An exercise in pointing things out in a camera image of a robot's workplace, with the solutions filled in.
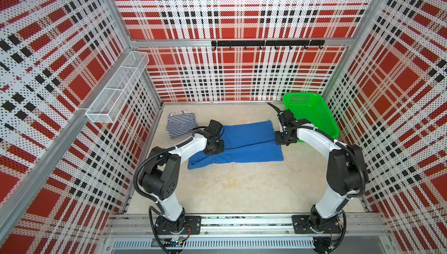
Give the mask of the blue white striped tank top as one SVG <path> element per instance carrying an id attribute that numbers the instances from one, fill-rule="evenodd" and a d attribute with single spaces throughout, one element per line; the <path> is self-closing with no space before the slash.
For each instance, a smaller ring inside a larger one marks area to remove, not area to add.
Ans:
<path id="1" fill-rule="evenodd" d="M 182 110 L 168 115 L 166 130 L 171 139 L 186 135 L 196 127 L 196 115 L 192 112 Z"/>

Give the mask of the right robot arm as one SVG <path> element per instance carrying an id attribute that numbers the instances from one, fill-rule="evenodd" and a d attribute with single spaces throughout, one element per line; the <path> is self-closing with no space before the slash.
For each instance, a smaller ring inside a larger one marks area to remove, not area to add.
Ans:
<path id="1" fill-rule="evenodd" d="M 309 120 L 298 120 L 290 110 L 276 111 L 280 130 L 275 132 L 277 145 L 290 145 L 303 141 L 327 158 L 326 179 L 328 188 L 321 200 L 311 209 L 315 223 L 332 219 L 342 212 L 352 199 L 364 195 L 369 181 L 362 149 L 347 145 L 318 129 Z"/>

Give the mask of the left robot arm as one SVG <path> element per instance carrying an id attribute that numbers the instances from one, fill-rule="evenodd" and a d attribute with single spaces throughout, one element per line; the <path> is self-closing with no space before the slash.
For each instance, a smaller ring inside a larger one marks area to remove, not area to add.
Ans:
<path id="1" fill-rule="evenodd" d="M 223 153 L 224 130 L 220 122 L 211 120 L 206 127 L 192 129 L 189 137 L 177 145 L 170 148 L 154 147 L 135 171 L 135 192 L 152 200 L 164 220 L 182 225 L 185 209 L 175 195 L 180 167 L 199 152 L 207 156 Z"/>

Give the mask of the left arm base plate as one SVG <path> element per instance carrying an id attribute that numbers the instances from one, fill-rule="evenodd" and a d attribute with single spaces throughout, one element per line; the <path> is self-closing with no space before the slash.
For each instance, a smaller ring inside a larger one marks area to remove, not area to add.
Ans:
<path id="1" fill-rule="evenodd" d="M 168 220 L 162 216 L 155 222 L 158 235 L 197 235 L 200 234 L 201 216 L 181 215 L 176 221 Z"/>

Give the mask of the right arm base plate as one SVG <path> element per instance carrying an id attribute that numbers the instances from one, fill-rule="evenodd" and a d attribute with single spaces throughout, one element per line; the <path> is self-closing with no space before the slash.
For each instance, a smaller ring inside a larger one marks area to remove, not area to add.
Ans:
<path id="1" fill-rule="evenodd" d="M 340 234 L 342 232 L 337 216 L 322 219 L 318 214 L 294 215 L 292 225 L 296 234 Z"/>

